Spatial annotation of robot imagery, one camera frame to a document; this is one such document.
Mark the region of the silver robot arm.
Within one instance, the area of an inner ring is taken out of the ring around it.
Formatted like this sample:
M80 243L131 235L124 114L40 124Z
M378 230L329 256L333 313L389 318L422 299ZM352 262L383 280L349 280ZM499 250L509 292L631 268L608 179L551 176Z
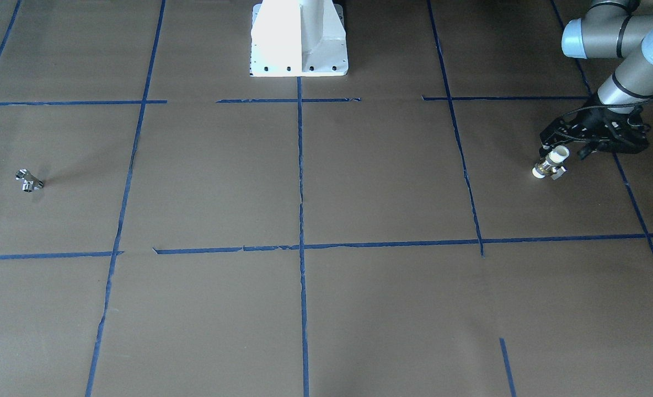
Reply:
M620 64L572 119L559 116L540 133L540 156L558 146L581 143L585 158L594 152L637 154L649 146L642 121L653 101L653 14L635 15L638 1L594 1L581 19L564 28L565 56L594 60L618 58Z

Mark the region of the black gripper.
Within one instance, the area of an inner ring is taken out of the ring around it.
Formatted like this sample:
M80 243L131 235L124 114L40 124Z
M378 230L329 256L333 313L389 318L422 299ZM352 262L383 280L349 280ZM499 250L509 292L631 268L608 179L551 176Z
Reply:
M599 106L574 111L573 120L559 116L540 133L540 156L557 146L581 143L581 160L595 152L637 154L649 147L650 126L641 118L642 106L618 113Z

